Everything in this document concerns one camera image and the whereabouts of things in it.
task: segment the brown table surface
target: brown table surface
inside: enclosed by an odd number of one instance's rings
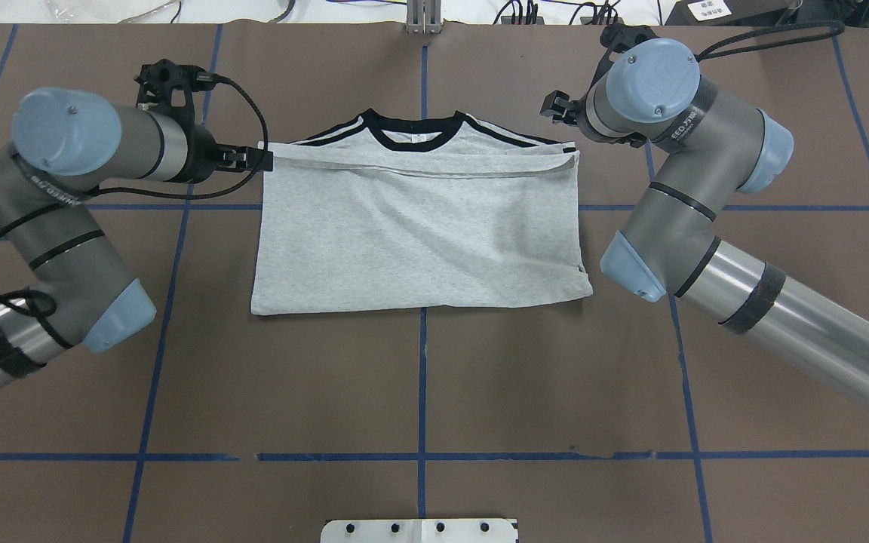
[[[575,139],[596,289],[528,309],[258,318],[261,183],[192,205],[96,200],[158,317],[107,354],[76,348],[0,391],[0,541],[316,542],[328,519],[419,515],[517,518],[524,543],[869,541],[868,413],[694,308],[642,302],[597,271],[663,159],[538,115],[552,89],[586,89],[600,29],[403,31],[0,26],[0,145],[30,90],[132,103],[132,77],[160,58],[237,80],[274,141],[368,107]],[[734,30],[659,33],[700,51]],[[869,30],[703,72],[797,142],[718,234],[869,319]],[[259,139],[232,90],[198,108],[218,141]],[[29,281],[0,247],[0,285]]]

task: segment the gray t-shirt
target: gray t-shirt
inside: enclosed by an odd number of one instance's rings
[[[270,144],[251,311],[524,307],[592,293],[579,152],[470,115],[373,110]]]

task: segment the light blue joint cap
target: light blue joint cap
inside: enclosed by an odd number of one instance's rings
[[[606,95],[637,123],[667,121],[689,107],[699,88],[699,63],[679,41],[654,38],[619,56],[608,72]]]
[[[655,302],[666,293],[662,282],[656,278],[639,253],[635,252],[635,248],[628,243],[622,232],[616,232],[610,248],[607,248],[606,254],[599,261],[599,267],[603,269],[603,274],[641,299]]]
[[[13,141],[22,158],[53,175],[94,172],[120,147],[120,116],[104,97],[42,87],[22,99]]]
[[[145,329],[155,316],[156,307],[143,290],[143,285],[139,284],[139,279],[134,279],[93,324],[93,329],[89,330],[82,343],[94,353],[103,353],[107,348]]]
[[[763,148],[756,166],[753,167],[753,173],[737,189],[737,192],[744,192],[746,195],[755,195],[768,188],[773,178],[787,167],[787,162],[794,153],[794,135],[777,121],[770,119],[766,111],[760,110],[760,113],[763,113]]]

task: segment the robotic arm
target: robotic arm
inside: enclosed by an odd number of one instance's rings
[[[649,302],[687,300],[869,410],[869,322],[711,227],[734,192],[759,192],[782,172],[792,135],[701,77],[678,41],[613,25],[601,44],[606,56],[585,96],[555,90],[542,114],[593,141],[651,141],[669,154],[603,255],[603,272]]]
[[[102,181],[199,183],[215,170],[272,169],[266,149],[217,144],[194,120],[193,93],[218,82],[242,93],[236,83],[166,59],[143,66],[136,80],[135,108],[42,88],[14,115],[13,141],[0,150],[0,238],[8,235],[38,283],[0,295],[0,387],[79,343],[105,351],[155,316],[139,279],[82,206]]]

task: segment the white bracket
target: white bracket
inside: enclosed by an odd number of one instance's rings
[[[321,543],[518,543],[514,519],[331,521]]]
[[[441,0],[407,0],[408,34],[441,34]]]

